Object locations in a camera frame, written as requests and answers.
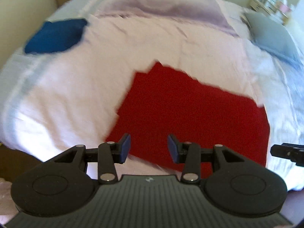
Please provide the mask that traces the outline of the folded blue garment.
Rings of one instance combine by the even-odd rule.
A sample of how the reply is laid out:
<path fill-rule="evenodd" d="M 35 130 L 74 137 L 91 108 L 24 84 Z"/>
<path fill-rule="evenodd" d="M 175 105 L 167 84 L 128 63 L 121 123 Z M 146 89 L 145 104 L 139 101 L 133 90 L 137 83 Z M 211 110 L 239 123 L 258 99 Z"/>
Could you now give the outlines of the folded blue garment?
<path fill-rule="evenodd" d="M 50 54 L 66 51 L 80 42 L 87 24 L 86 19 L 46 21 L 27 41 L 24 53 Z"/>

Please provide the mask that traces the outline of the lilac blanket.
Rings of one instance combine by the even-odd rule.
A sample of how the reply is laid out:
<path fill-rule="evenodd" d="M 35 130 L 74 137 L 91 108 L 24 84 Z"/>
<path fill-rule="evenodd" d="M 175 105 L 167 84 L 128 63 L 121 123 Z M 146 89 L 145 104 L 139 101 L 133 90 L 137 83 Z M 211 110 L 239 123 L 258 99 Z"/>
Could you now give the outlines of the lilac blanket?
<path fill-rule="evenodd" d="M 105 0 L 95 15 L 155 15 L 178 21 L 193 21 L 238 36 L 216 0 Z"/>

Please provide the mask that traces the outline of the white bed duvet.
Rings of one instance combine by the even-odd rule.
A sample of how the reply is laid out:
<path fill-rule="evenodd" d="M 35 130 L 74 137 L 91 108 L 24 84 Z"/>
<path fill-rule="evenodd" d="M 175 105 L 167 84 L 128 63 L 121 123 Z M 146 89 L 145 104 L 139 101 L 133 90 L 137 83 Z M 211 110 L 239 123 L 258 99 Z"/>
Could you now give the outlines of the white bed duvet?
<path fill-rule="evenodd" d="M 264 105 L 270 143 L 303 142 L 303 110 L 294 68 L 255 46 L 241 8 L 219 7 L 236 36 L 199 22 L 159 16 L 102 17 L 105 0 L 72 0 L 51 21 L 89 21 L 79 44 L 59 54 L 26 55 L 18 49 L 1 71 L 1 141 L 48 160 L 76 144 L 96 146 L 136 72 L 155 61 L 192 78 Z"/>

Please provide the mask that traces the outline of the light blue cushion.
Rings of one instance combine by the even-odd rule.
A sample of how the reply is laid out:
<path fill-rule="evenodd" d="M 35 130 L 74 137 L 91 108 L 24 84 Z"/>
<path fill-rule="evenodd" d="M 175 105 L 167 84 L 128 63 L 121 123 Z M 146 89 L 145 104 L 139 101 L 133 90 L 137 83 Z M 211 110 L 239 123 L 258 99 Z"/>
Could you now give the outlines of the light blue cushion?
<path fill-rule="evenodd" d="M 251 42 L 261 50 L 291 65 L 301 66 L 296 45 L 282 24 L 279 24 L 262 13 L 243 13 L 250 31 Z"/>

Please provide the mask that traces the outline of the red knit sweater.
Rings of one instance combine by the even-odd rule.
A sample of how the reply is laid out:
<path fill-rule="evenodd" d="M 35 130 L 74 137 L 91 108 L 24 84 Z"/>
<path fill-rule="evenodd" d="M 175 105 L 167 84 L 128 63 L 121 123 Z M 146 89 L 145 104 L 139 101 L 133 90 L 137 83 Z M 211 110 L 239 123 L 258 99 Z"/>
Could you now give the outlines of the red knit sweater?
<path fill-rule="evenodd" d="M 266 164 L 270 127 L 264 107 L 161 63 L 147 73 L 134 74 L 117 116 L 107 141 L 118 141 L 128 133 L 131 155 L 164 168 L 183 169 L 170 156 L 170 134 L 203 148 L 221 144 Z"/>

